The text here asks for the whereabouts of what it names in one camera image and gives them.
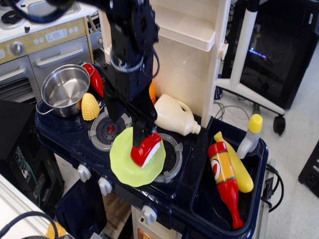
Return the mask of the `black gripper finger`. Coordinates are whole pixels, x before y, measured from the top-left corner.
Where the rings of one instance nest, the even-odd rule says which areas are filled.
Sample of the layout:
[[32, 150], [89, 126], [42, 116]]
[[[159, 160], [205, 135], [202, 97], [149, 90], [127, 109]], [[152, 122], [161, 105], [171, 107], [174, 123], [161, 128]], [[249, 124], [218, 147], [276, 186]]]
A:
[[133, 125], [133, 146], [139, 148], [149, 134], [147, 123], [142, 119], [136, 120]]
[[150, 129], [150, 135], [153, 136], [154, 133], [156, 133], [157, 131], [157, 126], [154, 125], [151, 129]]

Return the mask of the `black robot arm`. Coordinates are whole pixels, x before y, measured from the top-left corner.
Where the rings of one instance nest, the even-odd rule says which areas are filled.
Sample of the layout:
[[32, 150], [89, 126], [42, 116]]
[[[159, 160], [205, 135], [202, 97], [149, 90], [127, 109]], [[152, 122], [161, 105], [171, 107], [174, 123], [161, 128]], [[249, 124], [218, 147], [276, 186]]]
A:
[[124, 111], [133, 116], [133, 146], [156, 131], [157, 113], [150, 99], [153, 62], [159, 26], [147, 0], [85, 0], [106, 14], [111, 32], [110, 64], [105, 75], [104, 99], [110, 118]]

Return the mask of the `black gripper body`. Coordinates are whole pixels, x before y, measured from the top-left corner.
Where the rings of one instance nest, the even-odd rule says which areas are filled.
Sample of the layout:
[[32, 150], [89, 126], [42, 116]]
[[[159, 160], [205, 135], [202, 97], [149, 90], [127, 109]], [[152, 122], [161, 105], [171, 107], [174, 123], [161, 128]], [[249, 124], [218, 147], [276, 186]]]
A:
[[124, 112], [135, 120], [150, 126], [155, 124], [157, 113], [149, 95], [153, 79], [153, 63], [143, 64], [139, 69], [124, 73], [106, 64], [104, 99], [111, 120], [116, 121]]

